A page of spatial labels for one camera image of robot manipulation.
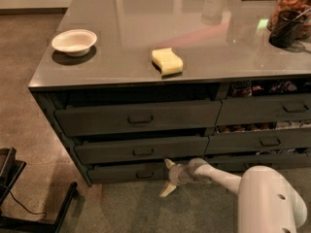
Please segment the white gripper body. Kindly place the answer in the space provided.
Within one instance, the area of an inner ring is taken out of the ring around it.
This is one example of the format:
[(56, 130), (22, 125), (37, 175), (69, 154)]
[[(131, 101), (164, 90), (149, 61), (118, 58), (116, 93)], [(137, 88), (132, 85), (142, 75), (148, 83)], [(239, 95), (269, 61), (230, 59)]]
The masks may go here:
[(176, 186), (195, 181), (194, 167), (190, 164), (172, 164), (168, 170), (168, 179)]

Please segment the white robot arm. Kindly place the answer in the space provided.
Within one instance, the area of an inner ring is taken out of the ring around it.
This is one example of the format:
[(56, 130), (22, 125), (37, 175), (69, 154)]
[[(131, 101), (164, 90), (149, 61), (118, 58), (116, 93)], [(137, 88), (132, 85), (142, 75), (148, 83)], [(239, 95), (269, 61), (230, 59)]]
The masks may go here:
[(307, 206), (292, 185), (277, 171), (254, 166), (237, 176), (210, 165), (201, 158), (177, 164), (166, 158), (168, 181), (160, 195), (176, 187), (207, 179), (238, 197), (238, 233), (296, 233), (307, 217)]

